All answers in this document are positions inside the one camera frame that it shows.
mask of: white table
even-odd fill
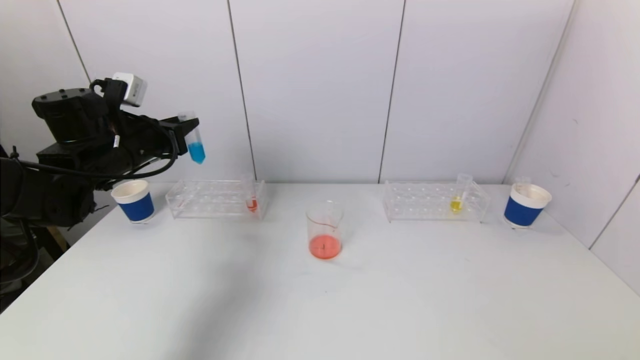
[[[640,359],[640,298],[546,213],[389,223],[382,185],[270,184],[261,223],[115,209],[0,315],[3,359]],[[304,210],[346,203],[333,261]]]

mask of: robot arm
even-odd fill
[[[103,96],[94,91],[102,88]],[[96,80],[90,88],[61,89],[36,97],[32,107],[56,143],[38,152],[38,163],[0,159],[0,215],[33,225],[73,226],[95,211],[94,190],[124,179],[160,174],[187,153],[184,137],[198,119],[156,120],[122,111],[139,106],[145,85],[130,74]],[[162,168],[137,174],[158,159]]]

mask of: red liquid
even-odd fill
[[[249,211],[254,213],[258,209],[258,201],[253,198],[252,203],[250,205],[247,204],[246,207],[249,209]]]
[[[309,242],[309,251],[318,259],[331,259],[340,254],[340,240],[331,235],[318,235]]]

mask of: black cable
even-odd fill
[[[169,131],[167,131],[162,126],[160,126],[157,122],[154,122],[152,119],[149,119],[149,118],[146,118],[146,117],[140,117],[140,119],[143,119],[144,121],[147,121],[147,122],[151,123],[158,130],[160,130],[160,132],[162,132],[162,134],[164,134],[167,138],[169,138],[169,141],[171,141],[171,147],[172,147],[171,158],[169,159],[169,162],[167,164],[165,164],[163,167],[161,167],[161,168],[159,168],[157,170],[153,170],[153,171],[150,171],[150,172],[145,172],[145,173],[142,173],[142,174],[126,174],[126,175],[121,175],[121,174],[94,174],[94,173],[91,173],[91,172],[84,172],[84,171],[78,171],[78,170],[71,170],[71,169],[67,169],[67,168],[59,168],[59,167],[52,167],[52,166],[49,166],[49,165],[32,163],[30,161],[22,161],[22,160],[18,160],[18,161],[20,162],[20,164],[22,164],[22,166],[29,167],[29,168],[35,168],[35,169],[46,171],[46,172],[52,172],[54,174],[64,174],[64,175],[79,176],[79,177],[90,177],[90,178],[93,178],[93,179],[119,179],[119,180],[142,179],[144,177],[149,177],[149,176],[154,176],[154,175],[161,174],[161,173],[167,171],[173,165],[173,163],[175,163],[175,160],[178,158],[178,143],[177,143],[177,141],[175,139],[175,135],[173,133],[170,133]]]
[[[33,238],[33,234],[31,234],[31,229],[29,228],[29,223],[27,222],[27,220],[21,219],[19,221],[22,233],[27,239],[27,248],[23,250],[23,253],[19,259],[16,259],[13,264],[2,269],[2,272],[0,274],[0,284],[20,280],[23,277],[29,275],[36,268],[36,266],[38,266],[38,260],[40,259],[38,244]],[[18,272],[17,270],[22,267],[27,260],[31,260],[29,266]]]

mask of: panel seam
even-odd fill
[[[385,137],[382,141],[382,155],[380,157],[380,171],[378,172],[378,184],[380,184],[380,179],[382,178],[382,164],[385,161],[385,147],[387,146],[387,132],[389,130],[389,116],[391,115],[391,103],[394,97],[394,85],[396,83],[396,70],[398,67],[398,56],[400,53],[400,41],[402,39],[402,27],[404,24],[404,9],[406,8],[406,0],[404,0],[402,5],[402,16],[400,17],[400,31],[398,33],[398,45],[396,48],[396,62],[394,64],[394,75],[391,79],[391,92],[389,93],[389,107],[387,108],[387,124],[385,125]]]
[[[234,52],[236,54],[236,65],[238,69],[238,80],[240,80],[240,93],[242,94],[242,105],[244,110],[244,120],[246,121],[246,134],[249,138],[249,150],[251,151],[251,163],[253,165],[253,177],[258,180],[258,172],[255,170],[255,157],[253,156],[253,144],[251,143],[251,131],[249,129],[249,116],[246,112],[246,101],[244,100],[244,86],[242,84],[242,75],[240,73],[240,59],[238,57],[238,48],[236,45],[236,32],[234,30],[234,20],[231,16],[231,3],[227,0],[227,9],[229,11],[229,24],[231,25],[231,37],[234,42]]]

